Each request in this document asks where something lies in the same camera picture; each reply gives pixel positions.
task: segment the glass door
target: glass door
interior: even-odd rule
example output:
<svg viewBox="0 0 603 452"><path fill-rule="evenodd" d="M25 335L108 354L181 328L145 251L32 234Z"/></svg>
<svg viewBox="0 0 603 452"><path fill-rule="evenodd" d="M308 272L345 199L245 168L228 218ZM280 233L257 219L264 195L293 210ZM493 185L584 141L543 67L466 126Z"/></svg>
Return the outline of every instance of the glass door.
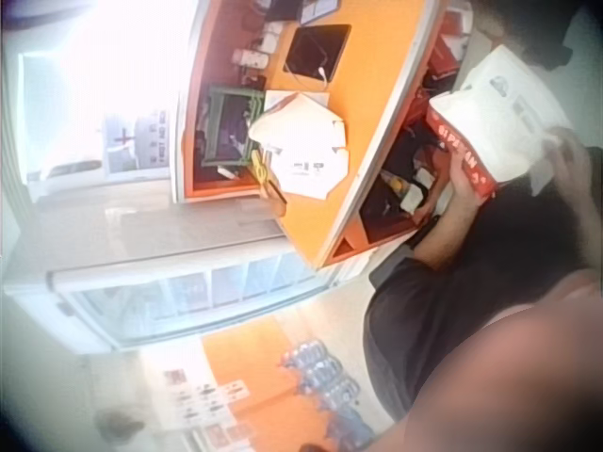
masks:
<svg viewBox="0 0 603 452"><path fill-rule="evenodd" d="M74 292L74 308L120 346L212 331L328 288L334 268L314 271L295 251L154 281Z"/></svg>

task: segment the hand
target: hand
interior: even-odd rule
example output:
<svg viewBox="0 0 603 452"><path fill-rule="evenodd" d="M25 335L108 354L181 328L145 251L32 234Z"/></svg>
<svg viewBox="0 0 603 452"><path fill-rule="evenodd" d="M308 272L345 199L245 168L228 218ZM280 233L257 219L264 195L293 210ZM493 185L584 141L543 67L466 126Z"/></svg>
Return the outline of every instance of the hand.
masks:
<svg viewBox="0 0 603 452"><path fill-rule="evenodd" d="M592 199L591 158L571 130L556 127L550 133L561 142L547 140L543 145L555 170L555 185L571 208L580 209Z"/></svg>
<svg viewBox="0 0 603 452"><path fill-rule="evenodd" d="M433 215L433 211L435 210L435 205L437 203L433 201L433 197L428 199L421 207L415 210L413 214L413 223L416 226L423 226Z"/></svg>
<svg viewBox="0 0 603 452"><path fill-rule="evenodd" d="M454 195L468 207L479 208L487 198L478 195L463 171L463 155L453 153L450 159L450 180L454 187Z"/></svg>

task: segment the green frame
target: green frame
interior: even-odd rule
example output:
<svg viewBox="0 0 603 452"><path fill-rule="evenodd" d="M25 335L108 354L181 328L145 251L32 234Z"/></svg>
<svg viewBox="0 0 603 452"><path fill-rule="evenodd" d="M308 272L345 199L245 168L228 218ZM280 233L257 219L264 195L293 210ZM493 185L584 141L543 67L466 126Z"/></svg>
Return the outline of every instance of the green frame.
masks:
<svg viewBox="0 0 603 452"><path fill-rule="evenodd" d="M216 154L218 152L218 137L220 132L220 119L224 108L224 100L226 96L245 96L249 97L251 122L257 120L264 111L264 99L266 93L256 89L249 88L234 88L234 87L219 87L212 86L209 88L209 122L206 131L205 154L201 165L203 167L217 166L236 166L247 167L252 161L252 150L254 142L247 138L245 143L244 155L237 160L220 160Z"/></svg>

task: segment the orange counter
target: orange counter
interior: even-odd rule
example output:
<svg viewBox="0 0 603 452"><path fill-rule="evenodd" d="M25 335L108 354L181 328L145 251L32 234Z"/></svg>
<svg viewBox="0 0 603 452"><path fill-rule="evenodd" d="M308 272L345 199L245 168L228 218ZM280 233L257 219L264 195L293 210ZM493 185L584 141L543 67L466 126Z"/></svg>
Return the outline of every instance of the orange counter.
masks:
<svg viewBox="0 0 603 452"><path fill-rule="evenodd" d="M348 176L326 201L284 194L287 209L280 218L289 239L314 267L380 244L368 243L357 212L425 73L433 31L439 27L445 3L342 0L339 11L312 23L351 25L333 81L326 89L329 109L346 123ZM267 89L323 89L321 81L299 75L296 79L283 70L297 27L290 24L281 35L279 50L265 70Z"/></svg>

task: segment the charging cable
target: charging cable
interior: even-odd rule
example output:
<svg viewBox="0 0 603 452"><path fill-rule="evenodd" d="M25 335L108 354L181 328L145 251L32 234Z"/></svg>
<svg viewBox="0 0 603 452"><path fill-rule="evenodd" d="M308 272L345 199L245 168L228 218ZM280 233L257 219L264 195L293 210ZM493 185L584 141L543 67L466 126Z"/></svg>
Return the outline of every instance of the charging cable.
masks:
<svg viewBox="0 0 603 452"><path fill-rule="evenodd" d="M314 88L310 88L306 84L304 84L301 81L301 79L293 71L291 71L291 68L289 68L289 65L286 64L286 62L285 62L285 67L289 71L289 73L291 75L293 75L293 78L295 78L296 82L298 82L300 85L302 85L305 89L309 89L311 91L314 90ZM324 70L324 68L322 66L320 66L318 68L318 74L322 78L322 90L321 91L326 91L327 88L329 87L329 82L327 81L327 73L325 72L325 70Z"/></svg>

